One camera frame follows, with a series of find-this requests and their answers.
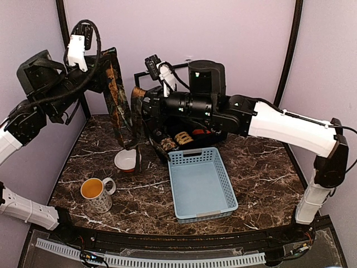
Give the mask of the camouflage patterned necktie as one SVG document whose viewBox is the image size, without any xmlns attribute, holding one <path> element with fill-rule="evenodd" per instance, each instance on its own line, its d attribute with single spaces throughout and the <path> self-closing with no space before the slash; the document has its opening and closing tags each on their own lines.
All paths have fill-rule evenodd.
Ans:
<svg viewBox="0 0 357 268">
<path fill-rule="evenodd" d="M 117 49 L 112 47 L 101 53 L 105 60 L 104 75 L 106 87 L 103 90 L 105 103 L 118 144 L 126 150 L 135 150 L 134 172 L 141 172 L 139 163 L 139 142 L 143 130 L 143 100 L 148 91 L 134 87 L 128 100 L 124 88 Z"/>
</svg>

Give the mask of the blue plastic basket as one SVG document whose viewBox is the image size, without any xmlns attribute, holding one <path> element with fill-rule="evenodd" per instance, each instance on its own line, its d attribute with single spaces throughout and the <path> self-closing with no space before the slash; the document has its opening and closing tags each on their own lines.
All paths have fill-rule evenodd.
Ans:
<svg viewBox="0 0 357 268">
<path fill-rule="evenodd" d="M 173 205 L 180 224 L 228 217 L 238 209 L 216 147 L 173 151 L 168 155 Z"/>
</svg>

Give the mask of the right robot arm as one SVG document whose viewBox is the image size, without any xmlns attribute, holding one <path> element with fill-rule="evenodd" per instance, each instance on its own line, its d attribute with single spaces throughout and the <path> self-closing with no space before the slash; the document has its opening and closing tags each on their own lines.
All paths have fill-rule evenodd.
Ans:
<svg viewBox="0 0 357 268">
<path fill-rule="evenodd" d="M 341 122 L 321 121 L 288 112 L 262 98 L 226 94 L 225 68 L 210 60 L 188 64 L 189 82 L 179 92 L 181 80 L 173 66 L 156 55 L 145 60 L 146 68 L 159 87 L 146 92 L 144 110 L 164 122 L 169 117 L 196 121 L 215 131 L 239 136 L 271 138 L 316 154 L 314 176 L 300 200 L 295 221 L 285 229 L 285 238 L 297 242 L 306 233 L 330 192 L 350 170 L 349 147 Z"/>
</svg>

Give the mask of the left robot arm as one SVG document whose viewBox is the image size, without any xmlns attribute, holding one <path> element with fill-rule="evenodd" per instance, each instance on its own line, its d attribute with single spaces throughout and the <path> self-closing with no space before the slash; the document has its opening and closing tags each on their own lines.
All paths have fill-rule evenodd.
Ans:
<svg viewBox="0 0 357 268">
<path fill-rule="evenodd" d="M 85 90 L 103 91 L 110 55 L 102 53 L 99 58 L 85 56 L 84 59 L 87 71 L 77 65 L 67 69 L 44 50 L 20 65 L 17 77 L 27 98 L 1 123 L 1 162 L 29 144 L 47 121 L 69 123 L 70 118 L 62 117 Z M 4 184 L 1 185 L 1 213 L 54 231 L 66 243 L 75 243 L 79 238 L 67 209 L 38 204 L 17 195 Z"/>
</svg>

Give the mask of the black tie storage box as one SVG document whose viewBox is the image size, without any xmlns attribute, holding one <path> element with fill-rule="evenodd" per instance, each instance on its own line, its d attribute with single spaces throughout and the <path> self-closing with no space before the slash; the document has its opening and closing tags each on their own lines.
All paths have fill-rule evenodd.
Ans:
<svg viewBox="0 0 357 268">
<path fill-rule="evenodd" d="M 215 122 L 226 97 L 224 65 L 210 60 L 172 65 L 155 55 L 144 63 L 159 85 L 132 90 L 136 131 L 144 132 L 161 161 L 168 160 L 172 151 L 226 140 L 228 133 Z"/>
</svg>

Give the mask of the floral dark rolled tie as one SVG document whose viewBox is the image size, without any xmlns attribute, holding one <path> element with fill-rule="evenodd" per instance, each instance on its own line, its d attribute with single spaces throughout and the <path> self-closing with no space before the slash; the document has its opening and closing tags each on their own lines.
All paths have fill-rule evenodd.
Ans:
<svg viewBox="0 0 357 268">
<path fill-rule="evenodd" d="M 161 142 L 160 142 L 160 147 L 161 147 L 164 151 L 170 152 L 170 151 L 172 151 L 172 150 L 174 150 L 174 149 L 177 148 L 177 144 L 176 144 L 176 142 L 175 142 L 172 138 L 166 137 L 166 138 L 164 138 L 164 139 L 161 140 Z"/>
</svg>

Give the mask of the cream striped rolled tie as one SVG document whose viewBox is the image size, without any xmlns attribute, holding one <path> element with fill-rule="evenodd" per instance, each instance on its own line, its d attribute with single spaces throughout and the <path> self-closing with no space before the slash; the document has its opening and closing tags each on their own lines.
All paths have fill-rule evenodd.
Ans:
<svg viewBox="0 0 357 268">
<path fill-rule="evenodd" d="M 185 145 L 194 139 L 186 131 L 182 131 L 175 136 L 175 140 L 179 145 Z"/>
</svg>

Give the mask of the orange black rolled tie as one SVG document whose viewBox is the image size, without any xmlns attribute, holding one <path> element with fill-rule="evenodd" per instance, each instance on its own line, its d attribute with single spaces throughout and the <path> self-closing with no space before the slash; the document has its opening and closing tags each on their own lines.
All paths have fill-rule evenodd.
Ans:
<svg viewBox="0 0 357 268">
<path fill-rule="evenodd" d="M 195 129 L 195 130 L 193 130 L 193 132 L 192 132 L 192 135 L 193 135 L 193 136 L 205 135 L 205 134 L 207 134 L 207 131 L 206 131 L 206 130 L 203 130 L 203 129 Z"/>
</svg>

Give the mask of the white and orange bowl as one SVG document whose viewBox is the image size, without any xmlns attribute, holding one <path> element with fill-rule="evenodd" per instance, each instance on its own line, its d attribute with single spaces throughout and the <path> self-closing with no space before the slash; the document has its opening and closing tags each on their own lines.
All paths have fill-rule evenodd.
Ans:
<svg viewBox="0 0 357 268">
<path fill-rule="evenodd" d="M 131 173 L 135 171 L 136 167 L 136 150 L 121 150 L 114 158 L 115 166 L 125 173 Z"/>
</svg>

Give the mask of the patterned mug with orange liquid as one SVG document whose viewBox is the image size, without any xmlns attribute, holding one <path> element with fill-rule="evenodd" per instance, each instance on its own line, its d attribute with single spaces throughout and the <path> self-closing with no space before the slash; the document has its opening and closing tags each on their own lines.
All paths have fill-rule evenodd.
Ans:
<svg viewBox="0 0 357 268">
<path fill-rule="evenodd" d="M 112 195 L 116 189 L 116 184 L 110 177 L 103 180 L 90 178 L 82 183 L 80 194 L 94 212 L 104 214 L 112 208 Z"/>
</svg>

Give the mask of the black front rail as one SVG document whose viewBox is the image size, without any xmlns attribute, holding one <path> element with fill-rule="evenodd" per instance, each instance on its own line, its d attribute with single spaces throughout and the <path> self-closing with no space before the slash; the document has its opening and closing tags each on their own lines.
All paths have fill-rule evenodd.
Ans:
<svg viewBox="0 0 357 268">
<path fill-rule="evenodd" d="M 319 219 L 309 225 L 286 226 L 256 231 L 214 235 L 159 236 L 100 231 L 73 227 L 73 232 L 82 235 L 86 250 L 118 252 L 125 248 L 152 251 L 206 251 L 241 247 L 245 251 L 274 251 L 292 242 L 307 239 L 306 232 L 317 229 Z"/>
</svg>

